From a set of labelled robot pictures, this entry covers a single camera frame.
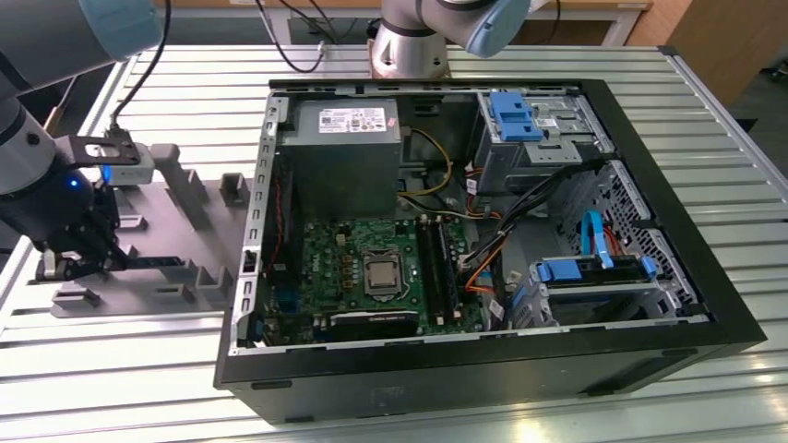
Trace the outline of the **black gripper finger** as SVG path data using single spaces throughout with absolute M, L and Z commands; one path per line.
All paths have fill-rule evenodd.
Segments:
M 130 256 L 122 250 L 110 250 L 103 256 L 75 258 L 72 252 L 58 253 L 47 249 L 40 257 L 35 273 L 36 282 L 64 282 L 96 273 L 128 268 Z

